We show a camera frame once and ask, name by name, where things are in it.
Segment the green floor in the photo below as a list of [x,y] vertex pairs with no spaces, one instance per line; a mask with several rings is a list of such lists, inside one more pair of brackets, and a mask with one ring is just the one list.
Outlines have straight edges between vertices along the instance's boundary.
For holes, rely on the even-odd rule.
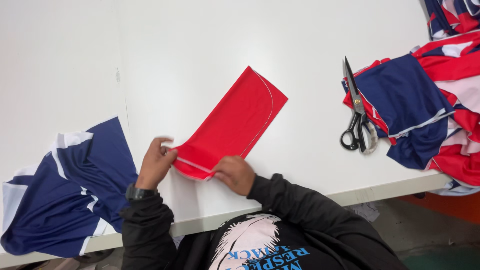
[[480,249],[472,246],[448,246],[404,258],[410,270],[479,270]]

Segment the orange object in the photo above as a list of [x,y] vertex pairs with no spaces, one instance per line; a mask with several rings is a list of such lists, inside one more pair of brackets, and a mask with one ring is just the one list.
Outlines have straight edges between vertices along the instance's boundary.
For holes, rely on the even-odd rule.
[[427,192],[423,199],[418,199],[413,195],[401,196],[398,199],[447,216],[480,224],[480,192],[467,196],[440,196]]

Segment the white tabletop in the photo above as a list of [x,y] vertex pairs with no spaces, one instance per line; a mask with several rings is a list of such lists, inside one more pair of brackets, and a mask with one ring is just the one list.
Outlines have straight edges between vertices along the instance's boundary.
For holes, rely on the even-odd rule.
[[[246,158],[258,174],[282,173],[343,204],[442,187],[447,177],[388,158],[386,140],[369,156],[339,143],[351,118],[343,57],[356,70],[427,43],[420,2],[2,1],[0,139],[8,143],[0,179],[39,162],[56,133],[112,114],[140,169],[153,137],[185,142],[250,65],[289,98]],[[169,173],[159,190],[174,211],[174,234],[259,207],[217,180]],[[87,251],[118,246],[118,235],[113,244],[107,237]]]

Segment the black watch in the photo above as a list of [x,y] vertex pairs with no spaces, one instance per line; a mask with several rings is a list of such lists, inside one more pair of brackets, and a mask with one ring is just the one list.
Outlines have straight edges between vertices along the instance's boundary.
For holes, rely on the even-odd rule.
[[131,183],[127,188],[125,197],[127,198],[128,201],[132,201],[132,200],[139,200],[143,198],[152,197],[157,194],[158,194],[158,191],[156,189],[151,190],[151,189],[136,188],[135,183]]

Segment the black scissors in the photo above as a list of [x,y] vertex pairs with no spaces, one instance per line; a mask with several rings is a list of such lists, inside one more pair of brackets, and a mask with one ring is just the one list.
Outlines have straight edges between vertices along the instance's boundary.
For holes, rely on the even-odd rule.
[[[350,95],[352,97],[352,105],[355,114],[353,115],[352,122],[350,122],[350,126],[348,129],[342,134],[340,137],[340,143],[343,148],[348,150],[356,150],[360,146],[360,151],[364,154],[370,154],[375,151],[377,148],[378,136],[377,131],[375,130],[374,125],[368,121],[367,113],[365,112],[365,108],[363,107],[363,102],[361,100],[359,89],[357,88],[357,84],[353,79],[353,72],[348,64],[348,60],[345,57],[345,72],[347,73],[347,85],[348,89],[350,90]],[[357,134],[358,137],[355,137],[354,128],[357,125]],[[368,128],[370,131],[370,137],[372,139],[372,143],[370,143],[370,147],[367,149],[365,144],[365,139],[363,137],[362,126]],[[351,144],[346,144],[343,142],[343,136],[345,134],[350,134],[352,136]]]

